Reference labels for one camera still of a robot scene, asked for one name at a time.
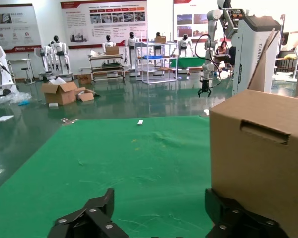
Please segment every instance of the white paper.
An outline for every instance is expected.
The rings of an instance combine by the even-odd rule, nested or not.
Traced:
[[[58,77],[57,79],[51,79],[50,83],[54,85],[61,85],[61,84],[65,84],[66,82],[62,80],[60,77]]]
[[[0,122],[5,122],[13,117],[14,117],[13,115],[0,117]]]

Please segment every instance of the photo on poster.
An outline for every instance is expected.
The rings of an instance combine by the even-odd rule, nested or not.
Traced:
[[[183,37],[184,34],[188,34],[188,37],[192,37],[192,27],[178,26],[178,37]]]
[[[90,15],[90,23],[91,24],[100,24],[101,23],[100,14],[91,14]]]
[[[70,42],[87,42],[88,34],[85,29],[75,29],[69,35]]]
[[[135,12],[135,21],[145,21],[145,13],[142,12]]]
[[[193,37],[200,37],[208,33],[208,25],[193,25]]]
[[[9,13],[0,14],[0,24],[11,24],[12,19]]]
[[[192,24],[192,15],[177,15],[178,17],[178,25],[190,25]]]
[[[124,22],[124,16],[122,13],[113,13],[113,22]]]
[[[208,19],[206,14],[194,14],[193,16],[193,23],[194,24],[207,24]]]
[[[134,13],[133,12],[124,13],[124,22],[132,22],[132,21],[134,21]]]
[[[102,23],[113,23],[113,18],[111,13],[101,15]]]

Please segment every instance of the table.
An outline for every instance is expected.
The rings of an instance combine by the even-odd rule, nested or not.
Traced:
[[[1,188],[0,238],[45,238],[57,218],[115,189],[131,237],[204,237],[209,119],[80,120],[61,127]]]
[[[123,60],[123,55],[99,55],[99,56],[91,56],[88,55],[88,60],[90,64],[90,74],[92,80],[95,81],[102,81],[102,80],[109,80],[109,79],[122,79],[125,82],[125,69],[122,66],[121,62]],[[93,67],[92,61],[94,60],[119,60],[120,64],[119,67]],[[121,76],[118,77],[106,77],[106,78],[98,78],[94,79],[94,73],[121,73]]]
[[[178,58],[178,68],[195,68],[202,67],[205,60],[199,57],[179,57]],[[176,67],[175,59],[170,60],[170,67]]]

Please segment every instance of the green mat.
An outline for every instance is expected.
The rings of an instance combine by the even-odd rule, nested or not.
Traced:
[[[0,238],[45,238],[54,220],[108,188],[116,192],[113,220],[130,237],[204,237],[212,226],[204,208],[208,118],[137,122],[61,127],[0,188]]]
[[[199,57],[179,57],[178,68],[202,67],[204,61],[204,59],[201,59]],[[170,68],[176,68],[176,59],[171,59],[170,64]]]

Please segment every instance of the poster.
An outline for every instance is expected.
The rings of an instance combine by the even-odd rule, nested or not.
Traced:
[[[174,39],[180,40],[188,34],[194,42],[208,33],[208,20],[205,1],[173,0],[174,7]]]
[[[32,4],[0,5],[0,46],[6,53],[29,52],[41,47]]]
[[[146,37],[146,0],[98,0],[61,3],[70,49],[101,47],[106,35],[123,46],[132,31]]]

